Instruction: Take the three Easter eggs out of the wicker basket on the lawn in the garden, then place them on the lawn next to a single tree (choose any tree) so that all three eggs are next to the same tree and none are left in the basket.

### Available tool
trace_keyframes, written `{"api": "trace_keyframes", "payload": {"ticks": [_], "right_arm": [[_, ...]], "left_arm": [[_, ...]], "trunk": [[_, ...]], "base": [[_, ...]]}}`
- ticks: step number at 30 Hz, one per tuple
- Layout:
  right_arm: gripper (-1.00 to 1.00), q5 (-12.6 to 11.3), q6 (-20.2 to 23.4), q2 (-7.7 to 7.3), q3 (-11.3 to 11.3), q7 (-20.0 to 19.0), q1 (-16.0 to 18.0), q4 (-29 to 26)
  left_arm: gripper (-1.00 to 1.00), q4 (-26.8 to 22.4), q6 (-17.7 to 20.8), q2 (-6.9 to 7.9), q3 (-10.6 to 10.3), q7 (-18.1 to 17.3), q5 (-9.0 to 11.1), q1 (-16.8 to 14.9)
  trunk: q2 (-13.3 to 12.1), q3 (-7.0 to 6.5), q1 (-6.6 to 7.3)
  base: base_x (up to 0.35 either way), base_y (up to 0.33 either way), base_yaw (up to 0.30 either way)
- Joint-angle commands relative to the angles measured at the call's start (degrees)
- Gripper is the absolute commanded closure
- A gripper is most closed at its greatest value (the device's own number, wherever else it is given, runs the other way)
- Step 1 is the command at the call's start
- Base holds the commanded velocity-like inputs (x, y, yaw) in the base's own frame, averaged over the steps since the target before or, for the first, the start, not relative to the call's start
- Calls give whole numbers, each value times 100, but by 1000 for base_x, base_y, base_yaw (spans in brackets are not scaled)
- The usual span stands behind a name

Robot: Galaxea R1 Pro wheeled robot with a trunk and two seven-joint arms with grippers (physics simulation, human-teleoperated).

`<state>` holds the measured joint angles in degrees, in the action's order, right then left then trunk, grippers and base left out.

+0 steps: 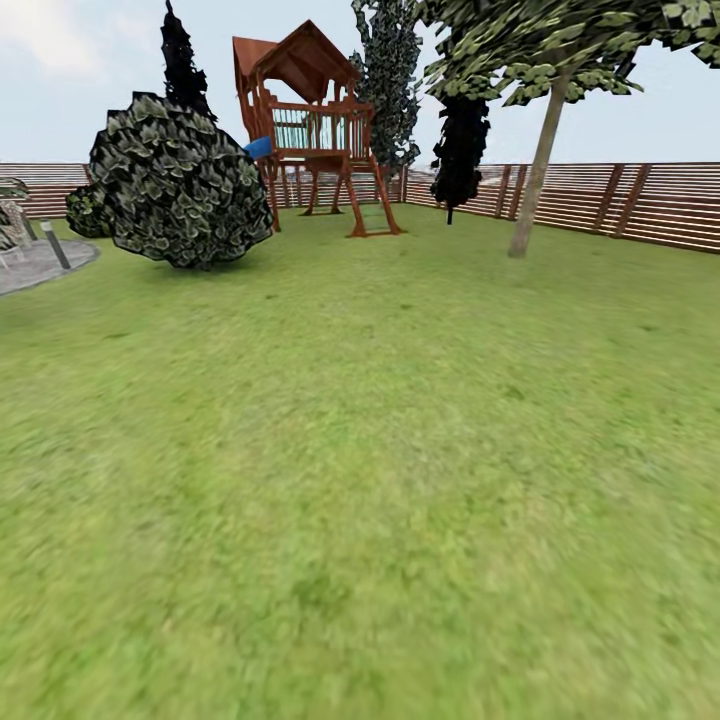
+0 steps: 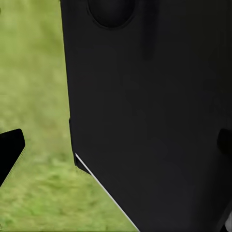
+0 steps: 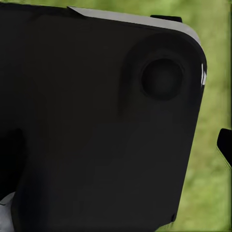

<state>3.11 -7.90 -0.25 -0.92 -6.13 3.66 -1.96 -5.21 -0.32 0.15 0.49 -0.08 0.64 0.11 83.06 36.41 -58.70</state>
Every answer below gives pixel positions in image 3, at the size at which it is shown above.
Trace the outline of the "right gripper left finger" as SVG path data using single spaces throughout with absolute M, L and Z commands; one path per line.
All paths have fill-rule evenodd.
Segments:
M 25 148 L 21 129 L 0 134 L 0 187 Z

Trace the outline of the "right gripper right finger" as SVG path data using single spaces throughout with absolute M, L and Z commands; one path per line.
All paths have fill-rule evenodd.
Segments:
M 220 130 L 217 146 L 232 167 L 232 130 Z

